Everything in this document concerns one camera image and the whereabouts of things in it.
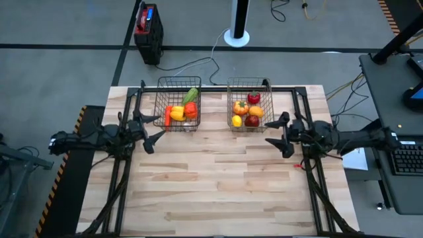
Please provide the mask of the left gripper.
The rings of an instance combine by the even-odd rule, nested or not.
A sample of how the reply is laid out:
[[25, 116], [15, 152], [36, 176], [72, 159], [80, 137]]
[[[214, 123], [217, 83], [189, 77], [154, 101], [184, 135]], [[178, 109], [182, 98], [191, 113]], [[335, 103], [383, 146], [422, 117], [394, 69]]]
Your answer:
[[152, 136], [147, 135], [145, 124], [154, 122], [160, 116], [148, 116], [142, 114], [140, 111], [134, 111], [133, 119], [128, 122], [128, 129], [130, 132], [130, 143], [135, 145], [139, 140], [143, 140], [143, 148], [146, 153], [154, 153], [155, 143], [165, 134], [165, 131], [158, 132]]

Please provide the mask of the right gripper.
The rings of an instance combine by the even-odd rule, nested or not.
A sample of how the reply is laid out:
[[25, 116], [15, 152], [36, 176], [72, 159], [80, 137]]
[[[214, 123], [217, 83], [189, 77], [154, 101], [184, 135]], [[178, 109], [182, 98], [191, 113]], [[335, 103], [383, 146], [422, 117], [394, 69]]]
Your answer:
[[[267, 122], [265, 123], [265, 126], [268, 128], [279, 129], [280, 127], [286, 127], [289, 121], [289, 113], [282, 112], [281, 116], [276, 121]], [[302, 119], [295, 119], [288, 127], [288, 142], [285, 139], [266, 138], [265, 140], [279, 149], [279, 151], [282, 153], [282, 157], [287, 159], [294, 154], [293, 143], [301, 143], [303, 141], [303, 132], [305, 132], [305, 125]]]

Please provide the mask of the yellow bell pepper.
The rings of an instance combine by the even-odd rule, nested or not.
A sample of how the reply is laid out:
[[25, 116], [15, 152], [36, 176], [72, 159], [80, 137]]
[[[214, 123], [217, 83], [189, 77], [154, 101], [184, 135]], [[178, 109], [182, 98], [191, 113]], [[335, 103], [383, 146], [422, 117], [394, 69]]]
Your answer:
[[171, 108], [170, 117], [176, 121], [185, 121], [186, 117], [184, 114], [184, 107], [183, 106], [173, 106]]

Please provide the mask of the red-orange bell pepper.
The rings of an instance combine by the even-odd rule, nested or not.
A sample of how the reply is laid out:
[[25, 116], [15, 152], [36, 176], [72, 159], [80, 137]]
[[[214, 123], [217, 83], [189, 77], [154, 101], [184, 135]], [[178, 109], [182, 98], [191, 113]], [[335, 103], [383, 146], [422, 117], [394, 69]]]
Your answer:
[[187, 119], [195, 119], [198, 116], [198, 107], [195, 102], [187, 102], [184, 105], [184, 115]]

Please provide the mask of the orange persimmon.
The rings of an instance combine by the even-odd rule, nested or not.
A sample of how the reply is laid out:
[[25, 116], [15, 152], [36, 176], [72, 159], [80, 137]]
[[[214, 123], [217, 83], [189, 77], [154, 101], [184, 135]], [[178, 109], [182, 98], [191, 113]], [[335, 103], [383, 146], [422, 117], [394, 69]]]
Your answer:
[[238, 116], [244, 116], [249, 112], [249, 105], [246, 101], [237, 100], [233, 104], [233, 112]]

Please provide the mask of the green cucumber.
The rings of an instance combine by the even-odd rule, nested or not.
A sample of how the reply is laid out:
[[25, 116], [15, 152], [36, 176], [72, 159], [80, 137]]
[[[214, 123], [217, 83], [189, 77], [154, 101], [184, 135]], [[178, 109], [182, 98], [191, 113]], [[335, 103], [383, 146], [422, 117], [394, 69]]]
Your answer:
[[198, 96], [198, 90], [197, 88], [192, 87], [184, 96], [182, 100], [182, 105], [185, 106], [189, 102], [193, 102], [196, 97]]

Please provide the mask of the white paper sheet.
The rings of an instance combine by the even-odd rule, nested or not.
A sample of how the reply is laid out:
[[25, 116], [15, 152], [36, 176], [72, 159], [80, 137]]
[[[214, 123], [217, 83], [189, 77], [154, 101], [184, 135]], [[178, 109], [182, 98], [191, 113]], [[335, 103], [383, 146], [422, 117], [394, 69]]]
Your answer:
[[367, 171], [367, 159], [364, 148], [357, 148], [342, 156], [342, 164], [345, 169]]

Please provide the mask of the black mat with hazard stripes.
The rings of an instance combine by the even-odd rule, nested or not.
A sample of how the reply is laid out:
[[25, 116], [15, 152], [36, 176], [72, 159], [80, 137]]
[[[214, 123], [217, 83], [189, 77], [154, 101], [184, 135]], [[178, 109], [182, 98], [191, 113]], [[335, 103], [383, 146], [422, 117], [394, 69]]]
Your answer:
[[94, 154], [93, 150], [71, 150], [61, 156], [59, 169], [31, 238], [55, 238], [76, 233]]
[[423, 0], [377, 0], [394, 35], [423, 13]]

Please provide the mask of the grey side desk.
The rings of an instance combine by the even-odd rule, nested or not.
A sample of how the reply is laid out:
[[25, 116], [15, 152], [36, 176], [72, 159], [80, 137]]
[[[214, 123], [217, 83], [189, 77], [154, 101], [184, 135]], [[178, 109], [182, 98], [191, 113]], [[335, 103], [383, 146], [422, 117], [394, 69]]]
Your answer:
[[[396, 55], [376, 64], [370, 55], [359, 57], [362, 72], [373, 99], [379, 123], [389, 127], [400, 141], [423, 142], [423, 112], [403, 104], [403, 93], [423, 82], [407, 64], [409, 55]], [[423, 215], [423, 177], [394, 175], [391, 154], [373, 150], [388, 200], [400, 215]]]

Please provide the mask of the black pole with white base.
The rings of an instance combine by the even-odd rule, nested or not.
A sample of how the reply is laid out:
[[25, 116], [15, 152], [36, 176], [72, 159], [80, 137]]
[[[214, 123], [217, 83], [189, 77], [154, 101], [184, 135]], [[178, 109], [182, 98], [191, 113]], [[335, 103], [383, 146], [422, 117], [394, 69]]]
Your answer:
[[249, 5], [249, 0], [232, 0], [231, 26], [225, 31], [223, 38], [233, 48], [242, 48], [250, 40], [246, 30]]

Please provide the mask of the black keyboard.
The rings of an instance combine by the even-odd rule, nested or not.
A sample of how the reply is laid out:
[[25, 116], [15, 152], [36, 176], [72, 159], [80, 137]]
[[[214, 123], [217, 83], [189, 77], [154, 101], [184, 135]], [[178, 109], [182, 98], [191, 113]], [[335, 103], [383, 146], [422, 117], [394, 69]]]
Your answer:
[[391, 153], [394, 175], [423, 177], [423, 142], [401, 141], [401, 146]]

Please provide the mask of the black device with blue screen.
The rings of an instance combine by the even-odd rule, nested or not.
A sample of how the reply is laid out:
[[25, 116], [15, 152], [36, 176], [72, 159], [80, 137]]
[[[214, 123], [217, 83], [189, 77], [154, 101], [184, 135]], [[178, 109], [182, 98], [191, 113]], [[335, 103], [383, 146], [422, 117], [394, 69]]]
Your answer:
[[423, 82], [407, 89], [402, 97], [404, 105], [410, 110], [423, 112]]

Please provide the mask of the grey equipment stand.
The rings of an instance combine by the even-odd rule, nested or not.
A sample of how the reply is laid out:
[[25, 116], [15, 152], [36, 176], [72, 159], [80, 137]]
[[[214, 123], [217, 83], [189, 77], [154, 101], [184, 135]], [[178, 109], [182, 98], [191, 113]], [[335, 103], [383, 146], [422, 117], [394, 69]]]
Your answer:
[[53, 167], [52, 161], [39, 155], [39, 150], [32, 146], [18, 149], [8, 146], [0, 133], [0, 238], [6, 238], [10, 230], [18, 197], [30, 174], [37, 168], [51, 170]]

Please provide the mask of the black slanted stand pole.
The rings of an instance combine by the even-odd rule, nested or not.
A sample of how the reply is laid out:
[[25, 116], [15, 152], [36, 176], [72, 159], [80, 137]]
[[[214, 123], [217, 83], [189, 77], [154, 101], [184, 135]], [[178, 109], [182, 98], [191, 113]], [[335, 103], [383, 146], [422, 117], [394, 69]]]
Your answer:
[[384, 64], [387, 58], [404, 45], [423, 28], [423, 13], [420, 13], [403, 31], [395, 36], [384, 48], [371, 57], [376, 64]]

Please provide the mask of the black flat device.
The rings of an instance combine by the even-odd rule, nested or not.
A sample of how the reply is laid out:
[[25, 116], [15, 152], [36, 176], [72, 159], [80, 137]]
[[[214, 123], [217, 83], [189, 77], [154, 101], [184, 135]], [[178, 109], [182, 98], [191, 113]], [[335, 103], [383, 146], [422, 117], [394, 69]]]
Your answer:
[[423, 80], [423, 54], [412, 56], [407, 60], [407, 64]]

